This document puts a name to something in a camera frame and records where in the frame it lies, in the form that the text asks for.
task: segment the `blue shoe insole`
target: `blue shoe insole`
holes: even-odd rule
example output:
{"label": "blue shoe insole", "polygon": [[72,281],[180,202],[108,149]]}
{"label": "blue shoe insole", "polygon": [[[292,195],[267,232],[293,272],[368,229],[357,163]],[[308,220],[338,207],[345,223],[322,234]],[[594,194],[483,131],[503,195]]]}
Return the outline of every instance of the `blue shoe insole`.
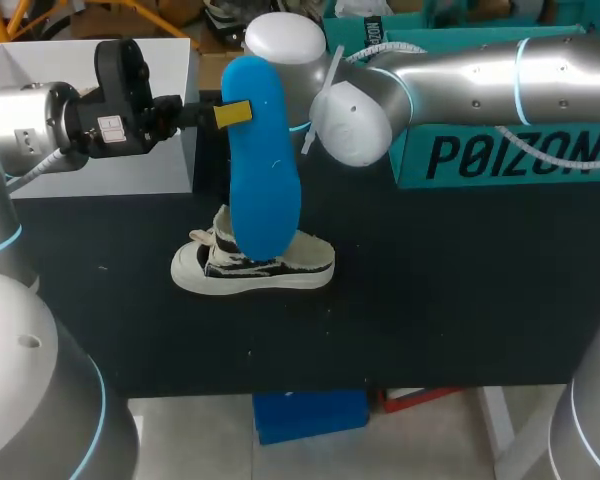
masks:
{"label": "blue shoe insole", "polygon": [[228,127],[231,223],[247,257],[269,260],[291,244],[302,200],[284,90],[272,65],[245,56],[225,69],[222,100],[251,102],[253,119]]}

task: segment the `shoe sole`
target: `shoe sole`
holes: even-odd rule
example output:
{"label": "shoe sole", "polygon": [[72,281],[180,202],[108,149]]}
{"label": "shoe sole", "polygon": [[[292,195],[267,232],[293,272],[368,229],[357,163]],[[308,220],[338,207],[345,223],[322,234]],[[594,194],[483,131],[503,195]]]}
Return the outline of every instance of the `shoe sole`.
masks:
{"label": "shoe sole", "polygon": [[286,288],[294,290],[315,290],[324,287],[333,278],[335,262],[322,272],[293,273],[275,277],[253,278],[214,278],[206,277],[202,268],[185,267],[180,262],[180,252],[188,245],[181,247],[171,261],[171,278],[184,290],[200,295],[234,295],[263,288]]}
{"label": "shoe sole", "polygon": [[271,64],[239,57],[222,74],[222,99],[251,103],[253,119],[228,127],[231,224],[242,253],[269,260],[291,245],[302,204],[284,88]]}

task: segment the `silver robot arm segment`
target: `silver robot arm segment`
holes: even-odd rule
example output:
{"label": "silver robot arm segment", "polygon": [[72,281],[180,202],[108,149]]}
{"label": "silver robot arm segment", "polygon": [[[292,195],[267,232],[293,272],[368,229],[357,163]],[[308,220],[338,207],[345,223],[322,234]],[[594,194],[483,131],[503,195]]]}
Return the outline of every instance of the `silver robot arm segment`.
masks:
{"label": "silver robot arm segment", "polygon": [[263,15],[249,26],[245,42],[276,66],[290,125],[315,122],[326,150],[349,165],[377,161],[408,126],[600,122],[600,35],[533,38],[451,54],[378,45],[366,65],[341,61],[328,92],[321,90],[331,57],[311,21]]}

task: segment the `black stripe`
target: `black stripe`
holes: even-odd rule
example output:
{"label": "black stripe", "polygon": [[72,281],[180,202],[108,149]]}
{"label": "black stripe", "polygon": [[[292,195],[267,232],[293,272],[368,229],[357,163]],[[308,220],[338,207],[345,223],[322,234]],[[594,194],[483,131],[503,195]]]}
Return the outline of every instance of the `black stripe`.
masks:
{"label": "black stripe", "polygon": [[216,233],[216,244],[218,245],[218,248],[220,250],[222,250],[223,252],[232,253],[232,254],[242,253],[240,251],[240,249],[238,248],[238,245],[236,245],[234,242],[230,242],[228,240],[221,239],[217,233]]}
{"label": "black stripe", "polygon": [[207,272],[206,275],[208,277],[213,277],[213,278],[268,278],[268,277],[277,277],[280,275],[292,275],[292,274],[296,274],[296,273],[319,273],[319,272],[324,272],[325,270],[328,270],[331,267],[331,264],[327,264],[324,265],[322,267],[318,267],[318,268],[312,268],[312,269],[300,269],[300,268],[291,268],[288,267],[287,265],[274,265],[271,266],[269,268],[261,268],[258,270],[258,272],[250,272],[250,273],[237,273],[237,274],[231,274],[231,275],[227,275],[224,272],[226,271],[235,271],[238,269],[227,269],[226,267],[216,267],[214,265],[209,265],[209,267],[207,268]]}
{"label": "black stripe", "polygon": [[209,260],[209,247],[206,245],[200,245],[198,247],[198,263],[200,267],[204,270],[204,267],[207,265],[207,260]]}

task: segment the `screw hole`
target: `screw hole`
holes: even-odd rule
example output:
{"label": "screw hole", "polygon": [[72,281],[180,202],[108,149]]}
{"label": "screw hole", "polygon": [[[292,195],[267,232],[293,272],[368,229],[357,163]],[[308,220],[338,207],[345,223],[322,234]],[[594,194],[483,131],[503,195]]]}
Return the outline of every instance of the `screw hole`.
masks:
{"label": "screw hole", "polygon": [[20,335],[18,337],[18,345],[24,348],[34,349],[40,348],[42,342],[40,342],[40,339],[38,337],[35,337],[33,335]]}

